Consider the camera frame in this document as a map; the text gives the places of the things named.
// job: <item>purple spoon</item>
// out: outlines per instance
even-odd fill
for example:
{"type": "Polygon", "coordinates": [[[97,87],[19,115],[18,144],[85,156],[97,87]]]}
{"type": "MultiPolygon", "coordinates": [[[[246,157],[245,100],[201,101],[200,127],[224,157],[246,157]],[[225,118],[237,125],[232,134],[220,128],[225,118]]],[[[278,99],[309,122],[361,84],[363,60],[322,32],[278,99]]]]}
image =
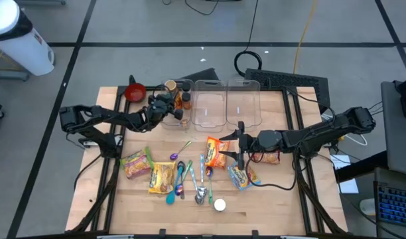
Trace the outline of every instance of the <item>purple spoon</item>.
{"type": "Polygon", "coordinates": [[[180,149],[180,150],[178,151],[178,153],[173,153],[173,154],[171,154],[170,157],[169,157],[170,160],[177,160],[179,153],[181,153],[181,151],[184,150],[186,147],[188,147],[190,144],[191,144],[191,140],[188,141],[188,142],[184,145],[184,147],[182,147],[182,149],[180,149]]]}

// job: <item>gray floor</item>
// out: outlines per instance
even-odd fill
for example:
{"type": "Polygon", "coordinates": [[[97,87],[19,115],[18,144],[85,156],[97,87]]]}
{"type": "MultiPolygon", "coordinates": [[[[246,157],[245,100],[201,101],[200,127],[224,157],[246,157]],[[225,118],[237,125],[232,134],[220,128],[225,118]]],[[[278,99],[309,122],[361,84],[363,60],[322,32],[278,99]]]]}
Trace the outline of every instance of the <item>gray floor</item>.
{"type": "MultiPolygon", "coordinates": [[[[213,3],[189,0],[209,11],[213,3]]],[[[402,42],[406,42],[406,0],[382,1],[402,42]]],[[[70,0],[67,5],[22,5],[37,31],[48,42],[76,42],[90,0],[70,0]]],[[[202,16],[182,0],[97,0],[84,42],[244,42],[248,40],[255,0],[219,3],[215,12],[202,16]]],[[[253,41],[297,42],[305,26],[311,1],[260,0],[253,41]]],[[[306,42],[393,42],[375,1],[319,0],[306,42]]],[[[36,156],[60,83],[73,48],[54,47],[57,64],[46,76],[28,82],[0,80],[0,104],[6,117],[0,122],[0,238],[7,235],[17,204],[36,156]]],[[[128,75],[155,85],[213,67],[222,80],[239,78],[234,56],[243,47],[83,47],[79,51],[62,105],[94,104],[98,88],[127,83],[128,75]]],[[[292,72],[296,48],[250,48],[263,59],[263,69],[292,72]]],[[[239,66],[255,68],[252,58],[239,66]]],[[[405,80],[406,69],[393,48],[302,48],[299,74],[328,78],[330,99],[336,112],[351,106],[371,106],[380,101],[382,81],[405,80]]],[[[385,149],[383,118],[375,116],[376,129],[366,135],[369,145],[351,141],[340,148],[364,158],[385,149]]],[[[18,236],[64,231],[82,151],[64,140],[59,121],[52,131],[41,170],[18,236]]],[[[372,197],[372,175],[357,180],[353,203],[372,197]]],[[[375,235],[375,227],[343,201],[351,232],[375,235]]]]}

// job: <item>keyboard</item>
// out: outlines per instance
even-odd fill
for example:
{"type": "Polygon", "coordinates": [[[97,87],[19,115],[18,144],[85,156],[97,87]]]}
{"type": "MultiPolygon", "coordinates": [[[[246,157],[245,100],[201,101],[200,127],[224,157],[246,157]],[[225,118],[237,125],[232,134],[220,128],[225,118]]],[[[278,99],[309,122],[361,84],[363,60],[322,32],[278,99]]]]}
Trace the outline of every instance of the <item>keyboard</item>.
{"type": "Polygon", "coordinates": [[[406,226],[406,191],[378,185],[378,219],[406,226]]]}
{"type": "MultiPolygon", "coordinates": [[[[312,86],[315,89],[316,100],[330,106],[327,78],[247,69],[245,79],[258,81],[261,84],[261,89],[283,88],[284,86],[312,86]]],[[[319,106],[319,108],[321,113],[327,109],[324,106],[319,106]]]]}

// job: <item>wooden tabletop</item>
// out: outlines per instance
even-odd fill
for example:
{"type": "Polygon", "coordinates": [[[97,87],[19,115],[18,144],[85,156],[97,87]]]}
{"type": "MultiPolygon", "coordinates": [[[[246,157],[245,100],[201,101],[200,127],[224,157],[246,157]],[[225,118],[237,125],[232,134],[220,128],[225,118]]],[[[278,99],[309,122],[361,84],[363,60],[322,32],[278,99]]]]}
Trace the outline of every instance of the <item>wooden tabletop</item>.
{"type": "MultiPolygon", "coordinates": [[[[116,87],[102,87],[97,98],[97,105],[113,109],[116,87]]],[[[316,99],[313,88],[298,88],[298,93],[308,99],[316,99]]],[[[291,109],[293,101],[289,97],[291,109]]],[[[264,129],[287,129],[284,103],[280,92],[260,92],[262,123],[253,131],[247,132],[256,136],[264,129]]],[[[299,98],[304,125],[321,121],[318,105],[299,98]]],[[[137,111],[142,104],[132,104],[131,112],[137,111]]],[[[294,110],[293,123],[297,128],[294,110]]],[[[103,132],[109,131],[109,124],[97,126],[103,132]]],[[[167,130],[162,126],[147,133],[127,131],[123,147],[123,157],[148,146],[154,161],[169,161],[169,155],[178,151],[187,141],[192,144],[180,154],[185,163],[193,160],[197,180],[200,179],[200,157],[206,148],[206,140],[212,137],[223,137],[230,134],[225,126],[219,133],[196,131],[194,126],[186,131],[167,130]]],[[[230,151],[237,151],[237,142],[232,141],[230,151]]],[[[81,168],[85,167],[100,153],[97,147],[84,152],[81,168]]],[[[321,155],[330,158],[328,151],[322,149],[321,155]]],[[[291,167],[291,154],[281,154],[281,164],[251,163],[262,183],[275,183],[290,187],[295,172],[291,167]]],[[[90,167],[78,180],[66,229],[72,229],[84,217],[96,199],[103,160],[90,167]]],[[[347,230],[338,187],[331,162],[321,157],[312,160],[312,167],[320,203],[343,230],[347,230]]],[[[305,235],[301,204],[297,186],[291,191],[274,187],[250,187],[242,192],[235,188],[223,169],[215,169],[212,177],[214,200],[224,199],[226,209],[216,212],[208,204],[197,205],[194,201],[194,185],[190,174],[184,182],[185,199],[176,197],[173,205],[167,205],[166,195],[149,194],[150,173],[133,180],[127,179],[123,170],[119,171],[115,203],[111,221],[112,234],[158,234],[164,228],[167,234],[218,234],[250,235],[258,230],[260,235],[305,235]]],[[[316,231],[313,207],[308,201],[312,230],[316,231]]],[[[103,219],[107,208],[107,199],[101,208],[99,229],[103,228],[103,219]]]]}

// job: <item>food wrapper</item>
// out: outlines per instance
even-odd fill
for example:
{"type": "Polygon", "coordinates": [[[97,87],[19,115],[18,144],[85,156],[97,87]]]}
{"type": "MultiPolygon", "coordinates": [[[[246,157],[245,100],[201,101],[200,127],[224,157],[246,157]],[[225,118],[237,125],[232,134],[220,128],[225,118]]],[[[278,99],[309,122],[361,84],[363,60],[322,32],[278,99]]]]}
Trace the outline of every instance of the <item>food wrapper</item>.
{"type": "Polygon", "coordinates": [[[255,153],[252,157],[252,161],[258,163],[270,163],[270,164],[279,164],[280,163],[280,151],[276,151],[273,153],[264,153],[263,158],[261,160],[262,153],[255,153]]]}
{"type": "Polygon", "coordinates": [[[226,155],[219,153],[219,151],[228,151],[230,142],[222,142],[219,139],[208,137],[208,143],[206,145],[206,156],[204,158],[204,164],[211,167],[220,167],[225,169],[226,155]]]}
{"type": "Polygon", "coordinates": [[[170,193],[174,190],[175,162],[154,163],[149,193],[170,193]]]}
{"type": "Polygon", "coordinates": [[[250,186],[253,186],[249,178],[257,185],[261,184],[260,179],[257,177],[255,171],[249,166],[247,168],[248,175],[245,170],[239,170],[237,162],[234,162],[232,166],[228,166],[228,174],[232,180],[232,183],[240,190],[244,190],[250,186]]]}
{"type": "Polygon", "coordinates": [[[153,168],[149,148],[145,147],[128,157],[122,158],[121,165],[128,179],[148,173],[153,168]]]}

